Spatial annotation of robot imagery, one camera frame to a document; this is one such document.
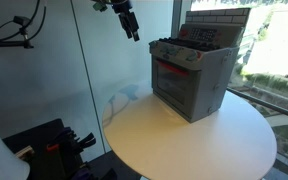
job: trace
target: oven window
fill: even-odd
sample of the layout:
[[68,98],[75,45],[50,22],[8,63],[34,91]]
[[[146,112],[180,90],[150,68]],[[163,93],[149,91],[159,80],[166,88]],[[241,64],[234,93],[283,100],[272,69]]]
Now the oven window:
[[157,63],[157,86],[179,103],[184,104],[189,83],[188,72],[172,65]]

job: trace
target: oven handle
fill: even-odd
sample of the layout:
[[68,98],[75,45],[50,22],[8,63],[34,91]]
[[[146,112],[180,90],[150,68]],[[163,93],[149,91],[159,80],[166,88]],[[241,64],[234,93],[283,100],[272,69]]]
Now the oven handle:
[[174,66],[171,66],[171,65],[169,65],[169,64],[166,64],[166,63],[164,63],[164,62],[158,61],[158,64],[161,65],[162,67],[164,67],[164,68],[172,71],[172,72],[177,73],[177,74],[180,74],[180,75],[183,75],[183,76],[187,76],[187,75],[188,75],[188,72],[187,72],[187,71],[178,69],[178,68],[176,68],[176,67],[174,67]]

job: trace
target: oven door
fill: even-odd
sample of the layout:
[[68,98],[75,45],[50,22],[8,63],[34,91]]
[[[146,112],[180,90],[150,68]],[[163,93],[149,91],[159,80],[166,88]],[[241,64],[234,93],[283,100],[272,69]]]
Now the oven door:
[[186,119],[192,118],[200,74],[200,71],[152,58],[154,93]]

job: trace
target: white wall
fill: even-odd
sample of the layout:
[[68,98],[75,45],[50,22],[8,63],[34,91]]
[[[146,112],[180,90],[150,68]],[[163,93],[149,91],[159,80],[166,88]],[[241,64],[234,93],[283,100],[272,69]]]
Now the white wall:
[[[31,17],[35,2],[0,0],[0,25],[14,15]],[[41,13],[42,7],[30,34],[37,29]],[[17,29],[7,26],[0,37]],[[62,118],[78,136],[95,134],[98,143],[83,154],[85,160],[101,155],[103,145],[70,1],[48,1],[45,26],[32,44],[35,48],[30,50],[0,48],[0,136]]]
[[[0,25],[14,15],[30,17],[35,2],[0,0]],[[133,1],[132,11],[140,26],[139,42],[127,39],[110,7],[100,13],[93,10],[94,3],[89,0],[73,3],[101,121],[105,104],[114,92],[130,82],[150,80],[148,43],[170,36],[173,1]],[[30,34],[39,25],[41,10]],[[0,37],[17,28],[7,26]],[[32,44],[35,48],[30,50],[0,48],[0,136],[62,118],[81,137],[95,134],[98,142],[83,154],[84,160],[101,155],[100,128],[69,0],[48,1],[44,28]]]
[[101,121],[104,107],[115,92],[129,83],[151,79],[148,43],[170,37],[173,1],[132,1],[131,11],[140,27],[138,42],[127,39],[111,7],[100,13],[88,1],[73,2]]

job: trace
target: round white table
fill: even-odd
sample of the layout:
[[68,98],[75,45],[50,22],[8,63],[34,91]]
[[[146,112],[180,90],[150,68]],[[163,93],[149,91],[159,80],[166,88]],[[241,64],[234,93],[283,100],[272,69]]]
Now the round white table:
[[116,155],[152,180],[256,180],[276,157],[267,121],[230,92],[218,111],[190,124],[148,82],[132,84],[107,104],[103,128]]

